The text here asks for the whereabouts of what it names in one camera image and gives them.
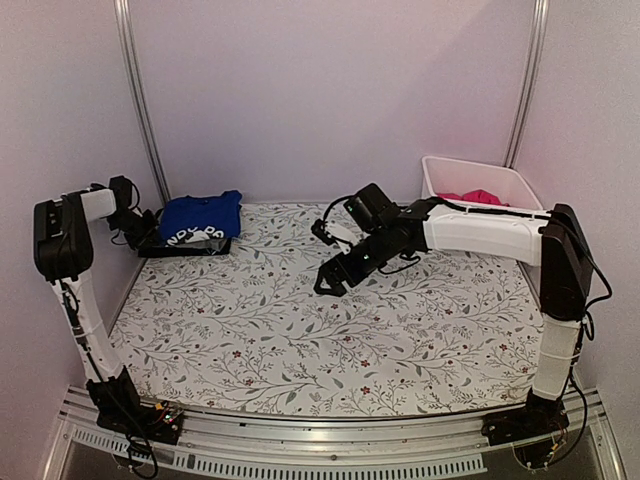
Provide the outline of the blue t-shirt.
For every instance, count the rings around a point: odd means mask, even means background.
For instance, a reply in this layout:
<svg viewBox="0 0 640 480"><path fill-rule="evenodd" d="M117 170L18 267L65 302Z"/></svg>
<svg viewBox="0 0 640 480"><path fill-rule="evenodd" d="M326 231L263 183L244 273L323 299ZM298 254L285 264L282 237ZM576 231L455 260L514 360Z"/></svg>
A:
<svg viewBox="0 0 640 480"><path fill-rule="evenodd" d="M160 216L159 236L167 246L236 238L241 233L241 200L237 190L219 196L175 198Z"/></svg>

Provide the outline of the grey shirt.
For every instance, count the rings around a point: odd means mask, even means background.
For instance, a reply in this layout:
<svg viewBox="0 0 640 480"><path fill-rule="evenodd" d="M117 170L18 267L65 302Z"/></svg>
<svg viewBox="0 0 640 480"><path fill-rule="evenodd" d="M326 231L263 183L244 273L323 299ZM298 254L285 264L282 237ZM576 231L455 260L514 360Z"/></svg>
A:
<svg viewBox="0 0 640 480"><path fill-rule="evenodd" d="M203 254L216 255L226 254L231 246L230 238L218 237L190 237L182 239L171 239L167 241L167 246L177 249L180 253L185 254Z"/></svg>

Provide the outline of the pink garment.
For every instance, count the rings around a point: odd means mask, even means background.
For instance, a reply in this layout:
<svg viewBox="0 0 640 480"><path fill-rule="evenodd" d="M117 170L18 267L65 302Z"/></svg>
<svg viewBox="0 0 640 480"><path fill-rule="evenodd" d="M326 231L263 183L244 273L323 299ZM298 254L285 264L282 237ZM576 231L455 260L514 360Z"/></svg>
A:
<svg viewBox="0 0 640 480"><path fill-rule="evenodd" d="M498 196L483 189L469 191L462 195L458 195L455 193L437 193L437 196L450 201L462 201L462 202L468 202L468 203L478 203L478 204L506 206L506 207L509 206L508 203L503 203Z"/></svg>

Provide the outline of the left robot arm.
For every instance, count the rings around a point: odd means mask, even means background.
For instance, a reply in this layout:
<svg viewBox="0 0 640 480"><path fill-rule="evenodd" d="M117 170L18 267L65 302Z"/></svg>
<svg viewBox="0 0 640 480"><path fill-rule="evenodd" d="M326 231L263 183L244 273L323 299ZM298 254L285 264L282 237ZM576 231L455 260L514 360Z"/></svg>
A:
<svg viewBox="0 0 640 480"><path fill-rule="evenodd" d="M94 248L90 224L105 220L138 234L143 215L134 207L139 193L124 176L46 200L33 210L33 255L70 326L83 363L86 387L102 415L128 434L141 433L153 410L141 402L126 366L109 341L96 301L91 268Z"/></svg>

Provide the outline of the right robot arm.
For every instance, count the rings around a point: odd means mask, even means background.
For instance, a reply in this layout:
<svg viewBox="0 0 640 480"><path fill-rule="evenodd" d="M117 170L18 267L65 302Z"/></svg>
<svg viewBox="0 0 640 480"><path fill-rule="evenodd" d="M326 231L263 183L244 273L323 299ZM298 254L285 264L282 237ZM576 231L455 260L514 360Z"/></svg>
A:
<svg viewBox="0 0 640 480"><path fill-rule="evenodd" d="M516 260L540 271L539 306L543 334L538 369L517 427L537 436L556 417L580 342L594 336L589 291L602 270L593 259L575 212L565 204L547 211L462 206L442 197L401 207L376 185L340 198L365 236L358 239L326 216L311 227L314 236L339 253L318 270L314 290L341 297L371 273L400 257L410 264L429 251L464 251Z"/></svg>

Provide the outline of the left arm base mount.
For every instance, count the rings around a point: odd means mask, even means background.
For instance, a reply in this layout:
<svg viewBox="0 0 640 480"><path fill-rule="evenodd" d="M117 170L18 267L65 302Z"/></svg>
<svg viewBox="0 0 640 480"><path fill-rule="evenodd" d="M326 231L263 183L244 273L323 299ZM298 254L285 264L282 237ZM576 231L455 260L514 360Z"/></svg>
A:
<svg viewBox="0 0 640 480"><path fill-rule="evenodd" d="M169 445L177 445L183 426L184 411L163 401L155 406L136 405L109 395L96 401L97 424L107 430Z"/></svg>

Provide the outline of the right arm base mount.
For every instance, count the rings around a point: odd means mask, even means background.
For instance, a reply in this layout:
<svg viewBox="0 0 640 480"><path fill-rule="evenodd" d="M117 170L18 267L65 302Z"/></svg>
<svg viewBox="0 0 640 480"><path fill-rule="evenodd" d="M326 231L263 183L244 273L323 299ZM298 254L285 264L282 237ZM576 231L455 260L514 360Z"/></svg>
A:
<svg viewBox="0 0 640 480"><path fill-rule="evenodd" d="M531 396L523 407L485 415L481 434L490 446L515 446L518 463L537 470L548 467L565 445L568 426L562 400Z"/></svg>

